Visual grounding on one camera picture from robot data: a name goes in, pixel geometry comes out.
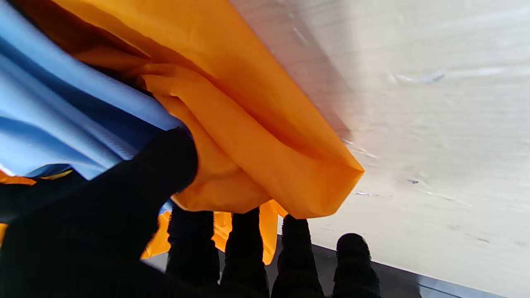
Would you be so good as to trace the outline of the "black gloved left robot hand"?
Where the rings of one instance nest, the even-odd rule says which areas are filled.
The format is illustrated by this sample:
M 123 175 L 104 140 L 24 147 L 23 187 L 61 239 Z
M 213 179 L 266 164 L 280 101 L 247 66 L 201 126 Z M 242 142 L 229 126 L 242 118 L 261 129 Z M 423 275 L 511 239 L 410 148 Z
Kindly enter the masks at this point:
M 11 222 L 1 245 L 2 298 L 324 298 L 306 219 L 286 215 L 272 289 L 263 264 L 259 210 L 231 216 L 225 266 L 213 214 L 174 211 L 166 272 L 141 254 L 158 213 L 195 178 L 185 128 L 163 132 L 125 161 Z

